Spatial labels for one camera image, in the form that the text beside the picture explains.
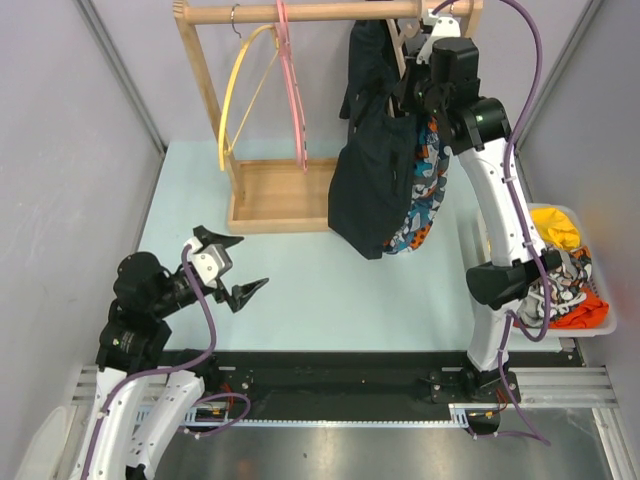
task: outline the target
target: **gray wall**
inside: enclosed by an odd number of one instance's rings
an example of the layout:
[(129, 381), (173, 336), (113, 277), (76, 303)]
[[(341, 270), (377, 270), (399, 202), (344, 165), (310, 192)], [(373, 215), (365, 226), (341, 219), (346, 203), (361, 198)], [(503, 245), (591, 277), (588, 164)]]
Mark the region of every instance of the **gray wall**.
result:
[[(340, 0), (291, 0), (313, 3)], [(172, 16), (172, 0), (94, 0), (165, 142), (213, 138), (193, 73)], [(232, 5), (232, 0), (193, 0), (192, 5)], [(250, 0), (269, 4), (273, 0)], [(545, 48), (546, 78), (588, 0), (521, 0), (535, 17)], [(300, 91), (307, 112), (310, 152), (336, 155), (345, 125), (337, 120), (346, 86), (347, 45), (353, 22), (291, 24)], [(246, 38), (256, 25), (239, 25)], [(240, 42), (230, 25), (199, 27), (218, 99), (222, 98)], [(496, 95), (515, 119), (533, 77), (531, 33), (519, 15), (498, 0), (486, 0), (475, 41), (481, 51), (483, 93)], [(236, 86), (230, 118), (235, 132), (269, 63), (268, 36), (249, 51)], [(261, 158), (268, 142), (274, 156), (292, 155), (291, 118), (282, 73), (276, 64), (236, 146), (238, 158)]]
[(93, 360), (160, 159), (69, 0), (0, 7), (0, 478)]
[(640, 446), (640, 2), (609, 0), (536, 120), (522, 159), (533, 196), (575, 210), (600, 260), (617, 331), (584, 342), (606, 364)]

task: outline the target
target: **hanger hook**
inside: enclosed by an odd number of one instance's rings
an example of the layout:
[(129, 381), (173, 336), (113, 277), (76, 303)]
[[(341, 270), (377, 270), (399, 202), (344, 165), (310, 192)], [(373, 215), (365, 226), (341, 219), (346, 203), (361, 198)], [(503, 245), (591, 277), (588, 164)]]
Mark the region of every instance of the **hanger hook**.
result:
[(233, 31), (236, 32), (236, 35), (238, 35), (238, 37), (240, 37), (240, 40), (242, 40), (242, 34), (236, 30), (235, 24), (236, 7), (239, 5), (239, 3), (236, 3), (233, 7), (231, 7), (231, 28), (233, 28)]

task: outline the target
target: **plastic bin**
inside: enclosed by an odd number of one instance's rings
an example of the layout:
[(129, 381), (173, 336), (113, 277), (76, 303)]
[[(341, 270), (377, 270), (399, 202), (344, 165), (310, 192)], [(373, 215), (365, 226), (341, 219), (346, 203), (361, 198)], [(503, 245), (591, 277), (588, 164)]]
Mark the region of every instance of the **plastic bin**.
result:
[[(540, 207), (554, 207), (558, 210), (564, 212), (567, 217), (573, 222), (578, 231), (580, 232), (580, 238), (582, 240), (583, 245), (590, 245), (589, 238), (585, 233), (585, 229), (580, 224), (580, 220), (578, 216), (575, 214), (573, 210), (568, 209), (567, 207), (559, 206), (559, 205), (549, 205), (545, 203), (530, 203), (529, 210)], [(487, 235), (487, 228), (484, 223), (484, 218), (482, 217), (482, 212), (478, 212), (478, 229), (480, 231), (482, 241), (482, 254), (484, 255), (484, 261), (488, 262), (491, 259), (489, 254), (489, 238)], [(592, 260), (592, 271), (591, 271), (591, 280), (589, 280), (589, 288), (593, 293), (595, 293), (599, 298), (603, 299), (605, 302), (609, 304), (609, 313), (607, 314), (604, 321), (595, 328), (576, 328), (576, 329), (563, 329), (563, 328), (550, 328), (547, 332), (548, 337), (595, 337), (597, 335), (608, 335), (612, 333), (618, 324), (615, 312), (613, 311), (613, 307), (611, 305), (610, 296), (608, 291), (606, 290), (606, 286), (603, 282), (598, 281), (598, 260), (595, 257), (593, 250), (591, 250), (591, 260)], [(517, 332), (517, 334), (522, 335), (522, 332), (519, 328), (513, 327), (513, 332)]]

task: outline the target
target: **red cloth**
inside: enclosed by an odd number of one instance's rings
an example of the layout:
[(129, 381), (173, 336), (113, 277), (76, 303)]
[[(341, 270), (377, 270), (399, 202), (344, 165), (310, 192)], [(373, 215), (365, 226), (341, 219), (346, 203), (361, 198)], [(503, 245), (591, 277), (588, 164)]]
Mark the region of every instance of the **red cloth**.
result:
[(583, 288), (587, 298), (571, 313), (552, 322), (549, 328), (594, 328), (600, 325), (609, 313), (609, 304), (600, 300), (588, 288)]

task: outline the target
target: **wooden clothes rack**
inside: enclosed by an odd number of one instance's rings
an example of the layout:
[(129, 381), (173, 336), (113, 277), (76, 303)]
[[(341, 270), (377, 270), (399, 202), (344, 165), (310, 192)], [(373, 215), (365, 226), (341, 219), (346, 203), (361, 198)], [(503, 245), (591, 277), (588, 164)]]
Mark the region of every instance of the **wooden clothes rack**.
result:
[[(397, 0), (287, 5), (290, 22), (327, 20), (384, 20), (419, 18), (422, 8), (435, 8), (440, 0)], [(478, 24), (483, 0), (460, 0), (445, 13), (461, 19), (463, 34), (470, 37)], [(309, 159), (305, 174), (294, 159), (238, 161), (229, 148), (229, 137), (218, 138), (220, 104), (211, 81), (197, 25), (271, 23), (278, 21), (275, 5), (191, 7), (186, 0), (173, 4), (173, 14), (189, 62), (200, 89), (218, 142), (225, 142), (224, 162), (233, 193), (228, 226), (234, 234), (318, 232), (328, 229), (327, 195), (336, 158)]]

